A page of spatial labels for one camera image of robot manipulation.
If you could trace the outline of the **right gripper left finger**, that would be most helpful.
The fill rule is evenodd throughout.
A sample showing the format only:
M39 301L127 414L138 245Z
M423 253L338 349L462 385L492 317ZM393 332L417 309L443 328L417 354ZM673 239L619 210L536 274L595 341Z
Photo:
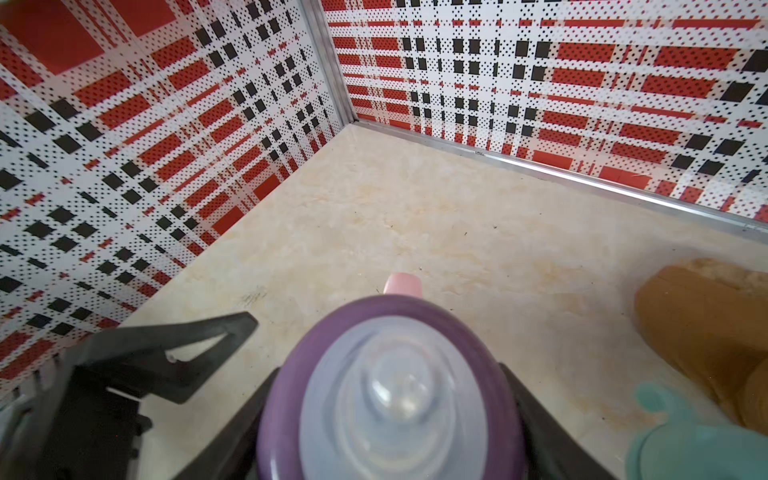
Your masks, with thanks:
M267 398L277 378L273 370L213 441L180 473L180 479L258 479L256 441Z

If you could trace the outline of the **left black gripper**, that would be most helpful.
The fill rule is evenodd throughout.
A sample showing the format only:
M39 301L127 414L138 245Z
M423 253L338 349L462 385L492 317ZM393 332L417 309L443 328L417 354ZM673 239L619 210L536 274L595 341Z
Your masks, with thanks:
M135 398L185 403L258 326L238 312L90 337L67 354L59 379L1 408L1 477L135 479L152 428Z

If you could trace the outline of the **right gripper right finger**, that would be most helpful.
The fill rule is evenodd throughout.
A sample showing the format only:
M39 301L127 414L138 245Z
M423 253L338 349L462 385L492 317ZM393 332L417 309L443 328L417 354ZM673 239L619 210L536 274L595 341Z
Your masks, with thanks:
M583 449L503 363L525 443L524 479L603 479L615 476Z

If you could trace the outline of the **pink bottle handle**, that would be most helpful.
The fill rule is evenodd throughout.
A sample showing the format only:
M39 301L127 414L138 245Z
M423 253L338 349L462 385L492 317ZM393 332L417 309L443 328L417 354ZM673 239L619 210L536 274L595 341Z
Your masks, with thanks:
M416 275L397 272L392 273L383 288L385 295L402 295L413 298L423 298L423 286L420 278Z

